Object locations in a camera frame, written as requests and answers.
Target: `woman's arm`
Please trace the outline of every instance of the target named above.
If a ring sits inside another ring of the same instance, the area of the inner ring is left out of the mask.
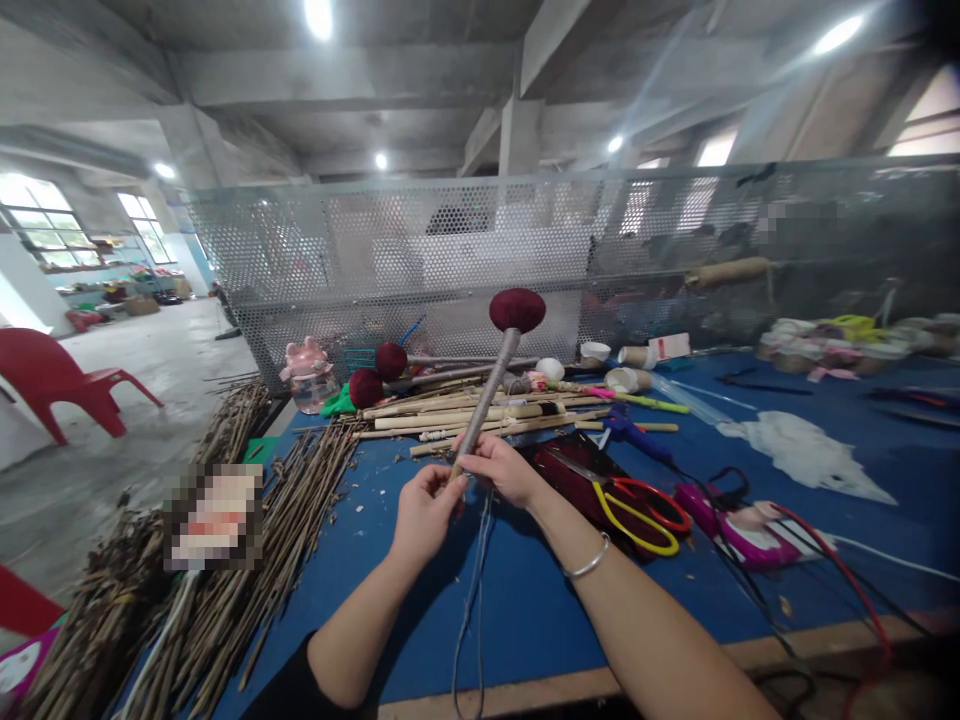
[[[363,703],[400,605],[443,543],[466,487],[461,475],[438,491],[450,469],[428,465],[404,486],[387,557],[310,639],[310,669],[323,694],[342,708]]]
[[[461,457],[461,466],[525,508],[568,572],[597,556],[600,533],[516,450],[481,435],[475,452]],[[571,582],[611,670],[644,717],[778,717],[699,623],[613,545],[596,569]]]

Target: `red mallet head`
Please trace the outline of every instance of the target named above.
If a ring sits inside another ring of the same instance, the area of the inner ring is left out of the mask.
[[[543,322],[547,304],[526,288],[513,288],[497,293],[490,301],[490,320],[500,332],[516,328],[521,333],[534,330]]]
[[[373,370],[357,370],[350,376],[350,402],[357,410],[366,410],[383,400],[383,381]]]
[[[377,372],[385,382],[399,380],[407,369],[407,351],[396,343],[384,343],[377,350]]]

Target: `white cloth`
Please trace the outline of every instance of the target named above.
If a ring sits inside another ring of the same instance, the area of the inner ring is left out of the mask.
[[[796,415],[762,412],[758,422],[723,423],[717,430],[727,437],[743,438],[750,446],[773,458],[773,465],[801,485],[827,488],[877,502],[897,505],[863,472],[853,459],[853,448],[827,436],[813,423]]]

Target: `pink bottle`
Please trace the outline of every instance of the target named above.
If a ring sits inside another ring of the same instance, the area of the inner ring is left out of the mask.
[[[303,339],[302,347],[287,345],[287,366],[280,371],[280,379],[290,381],[293,401],[304,415],[318,414],[327,398],[340,392],[327,353],[317,345],[316,338],[309,336]]]

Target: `sleeve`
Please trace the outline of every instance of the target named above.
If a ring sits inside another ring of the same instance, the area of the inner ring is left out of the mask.
[[[356,720],[361,710],[344,710],[330,701],[317,686],[307,660],[307,635],[280,672],[261,691],[241,720],[310,718],[310,720]]]

